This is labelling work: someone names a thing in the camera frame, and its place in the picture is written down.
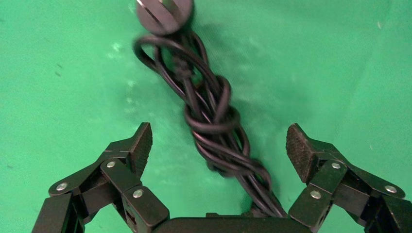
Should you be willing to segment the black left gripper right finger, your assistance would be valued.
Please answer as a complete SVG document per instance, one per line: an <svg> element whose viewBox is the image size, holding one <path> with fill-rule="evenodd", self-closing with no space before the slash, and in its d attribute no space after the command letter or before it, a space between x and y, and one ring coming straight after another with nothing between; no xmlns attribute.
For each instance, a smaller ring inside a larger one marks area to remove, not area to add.
<svg viewBox="0 0 412 233"><path fill-rule="evenodd" d="M287 156L306 185L289 216L319 231L332 206L344 209L366 233L409 233L412 204L397 185L350 163L333 144L307 136L296 123L287 130Z"/></svg>

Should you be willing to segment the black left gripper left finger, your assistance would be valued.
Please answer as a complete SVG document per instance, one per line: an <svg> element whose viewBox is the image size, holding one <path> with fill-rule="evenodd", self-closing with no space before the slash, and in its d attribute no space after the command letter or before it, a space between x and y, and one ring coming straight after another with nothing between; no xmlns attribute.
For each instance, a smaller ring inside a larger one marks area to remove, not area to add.
<svg viewBox="0 0 412 233"><path fill-rule="evenodd" d="M110 143L94 163L54 183L33 232L83 233L108 205L132 232L154 232L170 213L141 181L152 143L151 126L144 122L130 138Z"/></svg>

